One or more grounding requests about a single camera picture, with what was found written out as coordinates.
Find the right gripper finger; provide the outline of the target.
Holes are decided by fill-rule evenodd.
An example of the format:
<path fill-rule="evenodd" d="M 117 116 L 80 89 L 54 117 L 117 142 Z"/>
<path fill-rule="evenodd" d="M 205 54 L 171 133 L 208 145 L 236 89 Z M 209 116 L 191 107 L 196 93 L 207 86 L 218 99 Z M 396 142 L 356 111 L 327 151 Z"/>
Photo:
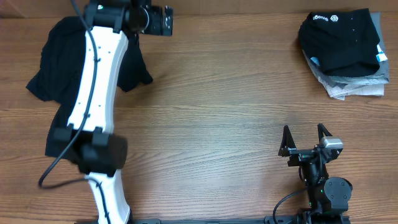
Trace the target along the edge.
<path fill-rule="evenodd" d="M 332 134 L 327 130 L 327 128 L 322 123 L 317 124 L 318 129 L 318 140 L 321 142 L 324 137 L 331 137 Z"/>
<path fill-rule="evenodd" d="M 285 125 L 283 130 L 282 142 L 280 144 L 278 156 L 293 156 L 297 154 L 297 148 L 294 143 L 289 126 Z"/>

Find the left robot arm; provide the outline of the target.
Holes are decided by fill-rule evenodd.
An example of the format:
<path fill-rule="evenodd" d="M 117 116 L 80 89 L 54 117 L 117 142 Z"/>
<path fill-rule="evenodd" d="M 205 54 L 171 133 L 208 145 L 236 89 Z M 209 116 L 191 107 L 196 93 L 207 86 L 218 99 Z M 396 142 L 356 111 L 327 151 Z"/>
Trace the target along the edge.
<path fill-rule="evenodd" d="M 85 31 L 85 60 L 77 98 L 67 125 L 53 139 L 60 159 L 77 165 L 93 192 L 97 223 L 132 223 L 121 169 L 127 159 L 127 139 L 114 133 L 114 100 L 128 35 L 171 36 L 174 9 L 150 1 L 90 1 L 77 12 Z"/>

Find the black t-shirt with logo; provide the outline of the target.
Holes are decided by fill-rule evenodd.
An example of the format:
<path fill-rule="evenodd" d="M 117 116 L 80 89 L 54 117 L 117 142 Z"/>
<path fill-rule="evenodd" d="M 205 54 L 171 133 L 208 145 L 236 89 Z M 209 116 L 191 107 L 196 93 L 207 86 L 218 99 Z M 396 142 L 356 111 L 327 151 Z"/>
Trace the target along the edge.
<path fill-rule="evenodd" d="M 363 77 L 379 68 L 380 42 L 368 8 L 348 12 L 311 12 L 298 31 L 308 58 L 332 77 Z"/>

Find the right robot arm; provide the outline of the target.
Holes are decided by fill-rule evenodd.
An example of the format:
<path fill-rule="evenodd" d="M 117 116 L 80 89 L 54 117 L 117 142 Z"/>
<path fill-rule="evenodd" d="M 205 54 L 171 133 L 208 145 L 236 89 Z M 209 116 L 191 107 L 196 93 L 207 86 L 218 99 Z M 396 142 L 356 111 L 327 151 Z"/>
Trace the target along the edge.
<path fill-rule="evenodd" d="M 317 125 L 317 131 L 318 144 L 311 149 L 297 149 L 289 127 L 284 126 L 278 155 L 289 159 L 289 167 L 298 167 L 300 180 L 305 187 L 285 196 L 277 203 L 272 212 L 274 223 L 279 223 L 280 220 L 276 215 L 279 206 L 304 192 L 308 195 L 309 207 L 301 208 L 296 215 L 286 218 L 289 223 L 350 222 L 349 217 L 343 214 L 348 211 L 353 186 L 342 177 L 330 177 L 326 169 L 326 164 L 337 159 L 342 153 L 343 141 L 333 136 L 321 123 Z"/>

